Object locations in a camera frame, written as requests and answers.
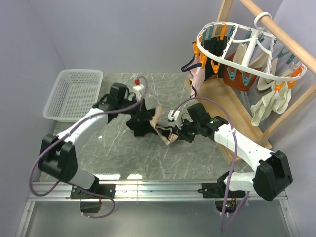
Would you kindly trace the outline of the black boxer briefs tan waistband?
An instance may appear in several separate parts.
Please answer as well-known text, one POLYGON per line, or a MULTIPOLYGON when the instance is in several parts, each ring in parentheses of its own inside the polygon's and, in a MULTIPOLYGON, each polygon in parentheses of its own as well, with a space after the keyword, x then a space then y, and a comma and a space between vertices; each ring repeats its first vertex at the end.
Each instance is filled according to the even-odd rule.
POLYGON ((162 107, 147 109, 143 99, 136 107, 124 112, 131 119, 126 126, 133 131, 134 137, 144 137, 148 134, 157 135, 166 145, 170 145, 179 139, 176 129, 172 126, 164 127, 158 122, 162 115, 162 107))

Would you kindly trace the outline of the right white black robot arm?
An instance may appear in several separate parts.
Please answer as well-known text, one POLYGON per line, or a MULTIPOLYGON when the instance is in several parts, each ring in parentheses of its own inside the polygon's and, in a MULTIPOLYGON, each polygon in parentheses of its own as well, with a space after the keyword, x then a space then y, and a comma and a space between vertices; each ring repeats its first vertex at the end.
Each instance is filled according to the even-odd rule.
POLYGON ((237 195, 245 197, 246 192, 256 192, 266 201, 272 201, 293 182, 287 156, 282 151, 273 152, 253 142, 235 129, 222 117, 211 117, 201 103, 187 109, 191 120, 184 120, 179 130, 179 138, 192 142, 196 135, 202 135, 236 152, 252 172, 226 172, 212 183, 202 188, 212 198, 227 198, 237 195))

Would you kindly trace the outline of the pale green hanging underwear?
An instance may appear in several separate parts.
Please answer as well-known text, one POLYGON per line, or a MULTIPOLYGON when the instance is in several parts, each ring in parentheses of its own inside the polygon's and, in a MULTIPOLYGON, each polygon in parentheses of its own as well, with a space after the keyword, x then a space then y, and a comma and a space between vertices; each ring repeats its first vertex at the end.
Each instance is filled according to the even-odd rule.
POLYGON ((289 105, 289 101, 292 97, 291 89, 283 86, 280 91, 275 92, 272 90, 250 107, 251 110, 251 124, 253 126, 259 126, 260 122, 265 120, 271 112, 277 114, 283 114, 289 105))

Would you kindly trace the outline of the pink underwear navy trim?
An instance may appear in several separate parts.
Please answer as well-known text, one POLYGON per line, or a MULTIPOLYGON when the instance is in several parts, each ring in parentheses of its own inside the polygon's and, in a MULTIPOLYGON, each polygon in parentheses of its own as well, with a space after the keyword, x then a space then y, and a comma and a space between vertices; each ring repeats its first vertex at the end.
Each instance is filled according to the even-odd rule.
POLYGON ((195 56, 193 56, 187 64, 181 67, 181 71, 184 72, 190 80, 190 98, 195 98, 205 80, 205 66, 201 63, 200 57, 195 58, 195 56))

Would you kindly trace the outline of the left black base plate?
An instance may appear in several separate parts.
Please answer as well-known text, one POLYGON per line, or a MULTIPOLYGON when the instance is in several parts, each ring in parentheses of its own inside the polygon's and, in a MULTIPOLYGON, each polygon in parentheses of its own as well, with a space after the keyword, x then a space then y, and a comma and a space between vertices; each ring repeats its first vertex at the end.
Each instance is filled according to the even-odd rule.
POLYGON ((112 213, 115 208, 115 191, 115 184, 96 184, 95 187, 89 190, 73 186, 70 199, 80 201, 80 210, 84 215, 97 214, 101 210, 103 201, 108 200, 113 204, 110 210, 110 213, 112 213))

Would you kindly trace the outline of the cream hanging underwear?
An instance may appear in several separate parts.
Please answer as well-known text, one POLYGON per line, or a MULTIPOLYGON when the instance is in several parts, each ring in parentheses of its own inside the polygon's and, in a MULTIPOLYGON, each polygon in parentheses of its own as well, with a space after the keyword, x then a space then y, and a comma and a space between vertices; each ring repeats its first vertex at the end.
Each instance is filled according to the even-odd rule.
MULTIPOLYGON (((247 45, 245 43, 241 43, 238 45, 237 50, 233 56, 233 62, 237 64, 241 64, 245 53, 247 51, 247 45)), ((268 55, 265 52, 262 52, 257 58, 255 58, 248 65, 249 68, 256 69, 260 71, 264 65, 267 64, 268 55)), ((250 74, 247 72, 242 72, 238 69, 235 69, 235 78, 232 81, 232 88, 238 91, 248 91, 252 85, 254 84, 257 75, 250 74)))

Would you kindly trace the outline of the rust orange hanging garment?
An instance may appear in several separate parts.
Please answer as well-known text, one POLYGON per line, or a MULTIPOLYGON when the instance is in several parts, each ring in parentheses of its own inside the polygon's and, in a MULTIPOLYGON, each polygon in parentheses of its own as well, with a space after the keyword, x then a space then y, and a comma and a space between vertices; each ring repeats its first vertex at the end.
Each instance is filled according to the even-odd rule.
MULTIPOLYGON (((243 60, 243 56, 240 58, 240 53, 237 53, 237 56, 235 56, 237 52, 234 52, 226 59, 228 61, 233 61, 235 63, 240 63, 238 60, 243 60)), ((265 62, 264 59, 260 59, 261 56, 259 56, 257 59, 255 59, 252 63, 249 64, 249 67, 261 70, 263 67, 263 64, 265 62)), ((257 75, 250 74, 248 72, 242 72, 236 68, 224 65, 224 75, 223 75, 223 82, 230 86, 231 88, 234 88, 238 91, 248 91, 251 86, 254 84, 255 80, 257 78, 257 75)))

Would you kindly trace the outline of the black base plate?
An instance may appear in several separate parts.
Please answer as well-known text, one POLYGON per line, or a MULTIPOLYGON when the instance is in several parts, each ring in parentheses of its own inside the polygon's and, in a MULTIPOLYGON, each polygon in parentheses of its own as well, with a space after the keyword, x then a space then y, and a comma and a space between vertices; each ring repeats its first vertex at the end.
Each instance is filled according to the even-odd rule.
MULTIPOLYGON (((204 199, 224 199, 226 184, 224 180, 228 177, 227 171, 217 179, 216 183, 202 183, 202 188, 198 192, 203 195, 204 199)), ((237 198, 244 198, 245 191, 230 191, 228 190, 227 202, 225 205, 225 214, 227 216, 233 214, 237 209, 237 198)))
POLYGON ((115 184, 96 184, 95 187, 89 190, 73 186, 70 199, 80 201, 80 210, 84 215, 97 214, 101 210, 103 201, 108 200, 113 204, 110 210, 110 213, 112 213, 115 208, 115 191, 115 184))

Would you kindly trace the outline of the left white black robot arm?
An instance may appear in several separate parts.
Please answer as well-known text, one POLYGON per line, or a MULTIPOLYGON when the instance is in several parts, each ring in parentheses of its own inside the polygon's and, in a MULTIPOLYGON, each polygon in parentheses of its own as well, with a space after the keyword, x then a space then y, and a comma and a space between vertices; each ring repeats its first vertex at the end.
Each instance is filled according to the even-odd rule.
POLYGON ((82 188, 87 198, 99 195, 99 179, 79 168, 77 154, 89 137, 120 114, 131 117, 142 112, 147 86, 136 85, 133 91, 122 83, 114 83, 79 121, 56 136, 47 134, 41 144, 37 168, 58 181, 82 188))

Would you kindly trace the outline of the aluminium mounting rail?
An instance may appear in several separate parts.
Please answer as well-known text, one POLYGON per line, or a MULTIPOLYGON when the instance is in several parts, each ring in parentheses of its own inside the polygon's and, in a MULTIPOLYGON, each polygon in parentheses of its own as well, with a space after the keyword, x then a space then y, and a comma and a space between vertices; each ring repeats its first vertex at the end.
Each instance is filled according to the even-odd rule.
POLYGON ((233 214, 211 195, 213 180, 102 180, 103 197, 66 183, 35 182, 17 236, 296 237, 282 192, 268 202, 251 192, 230 196, 233 214))

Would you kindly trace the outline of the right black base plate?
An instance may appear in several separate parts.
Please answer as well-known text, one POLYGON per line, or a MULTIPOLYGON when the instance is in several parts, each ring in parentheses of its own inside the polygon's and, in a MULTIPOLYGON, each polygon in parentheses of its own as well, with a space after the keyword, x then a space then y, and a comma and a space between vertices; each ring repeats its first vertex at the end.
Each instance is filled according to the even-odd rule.
MULTIPOLYGON (((203 195, 204 199, 224 199, 226 184, 224 180, 228 177, 227 171, 217 179, 216 183, 202 183, 202 188, 198 192, 203 195)), ((225 214, 227 216, 233 214, 237 209, 237 198, 244 198, 245 191, 230 191, 228 190, 227 202, 225 205, 225 214)))

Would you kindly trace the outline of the wooden drying rack frame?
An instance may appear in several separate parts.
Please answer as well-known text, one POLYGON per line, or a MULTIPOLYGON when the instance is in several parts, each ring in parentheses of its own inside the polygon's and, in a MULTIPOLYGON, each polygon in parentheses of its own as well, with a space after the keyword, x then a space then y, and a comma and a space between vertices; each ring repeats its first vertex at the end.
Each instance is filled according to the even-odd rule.
MULTIPOLYGON (((252 0, 239 0, 253 15, 263 12, 252 0)), ((218 21, 227 21, 233 7, 234 0, 223 0, 221 8, 218 13, 218 21)), ((268 30, 272 30, 272 33, 276 33, 277 38, 280 39, 285 46, 289 46, 289 50, 298 56, 300 60, 307 66, 314 75, 316 75, 316 59, 306 51, 298 42, 296 42, 286 31, 284 31, 275 21, 268 20, 267 16, 261 20, 264 26, 267 26, 268 30)), ((210 89, 215 89, 215 95, 207 95, 207 98, 215 100, 215 102, 226 102, 224 109, 228 113, 235 115, 233 122, 241 132, 245 132, 245 135, 252 140, 256 140, 260 145, 266 148, 271 148, 271 144, 268 139, 276 133, 280 132, 282 128, 285 128, 296 115, 299 114, 310 102, 316 98, 316 83, 311 85, 300 98, 298 98, 294 104, 292 104, 283 115, 281 115, 265 132, 262 132, 258 127, 253 127, 250 123, 250 102, 246 92, 241 92, 242 100, 240 100, 234 91, 227 85, 225 85, 221 79, 216 78, 207 81, 201 90, 201 95, 207 95, 210 89)), ((220 108, 215 105, 211 105, 210 102, 202 102, 207 111, 211 115, 225 116, 224 112, 220 111, 220 108)), ((224 159, 228 164, 233 161, 233 152, 229 149, 224 148, 222 145, 217 146, 224 156, 224 159)))

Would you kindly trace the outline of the white plastic basket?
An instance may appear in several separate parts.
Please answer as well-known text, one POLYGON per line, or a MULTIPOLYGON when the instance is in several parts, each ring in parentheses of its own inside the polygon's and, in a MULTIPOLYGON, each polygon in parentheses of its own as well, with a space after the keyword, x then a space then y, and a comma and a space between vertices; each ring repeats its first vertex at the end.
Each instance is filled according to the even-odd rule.
POLYGON ((43 117, 58 122, 77 122, 97 102, 102 80, 100 70, 62 70, 45 105, 43 117))

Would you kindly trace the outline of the white round clip hanger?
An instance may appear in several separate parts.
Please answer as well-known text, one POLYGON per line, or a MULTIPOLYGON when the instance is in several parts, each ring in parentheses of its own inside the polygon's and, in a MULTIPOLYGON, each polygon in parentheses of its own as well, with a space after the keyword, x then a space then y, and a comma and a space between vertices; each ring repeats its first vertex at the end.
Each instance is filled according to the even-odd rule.
POLYGON ((195 56, 200 56, 203 64, 206 63, 206 59, 211 59, 211 65, 214 72, 218 71, 220 65, 227 65, 233 68, 236 68, 242 72, 248 72, 250 74, 255 74, 259 77, 263 77, 272 81, 281 81, 288 82, 290 84, 295 84, 296 81, 300 80, 302 76, 306 73, 307 68, 304 64, 299 63, 295 68, 294 72, 290 76, 276 76, 270 73, 272 66, 272 54, 274 44, 277 42, 277 37, 272 33, 267 33, 263 31, 263 27, 257 25, 258 21, 261 18, 268 16, 271 18, 271 15, 268 12, 262 12, 258 14, 254 19, 254 28, 240 25, 237 23, 219 21, 211 22, 204 26, 196 38, 196 42, 193 44, 195 56), (231 26, 231 31, 227 36, 227 43, 224 44, 223 53, 220 56, 216 56, 214 53, 207 51, 202 43, 204 42, 204 36, 206 32, 212 33, 215 26, 221 26, 221 35, 222 39, 225 36, 227 26, 231 26), (247 45, 247 51, 245 53, 244 59, 241 64, 234 63, 233 61, 228 61, 225 59, 225 56, 233 43, 245 43, 247 45), (268 60, 266 64, 265 71, 258 71, 256 69, 249 68, 250 59, 254 53, 256 47, 259 47, 262 52, 265 52, 268 55, 268 60))

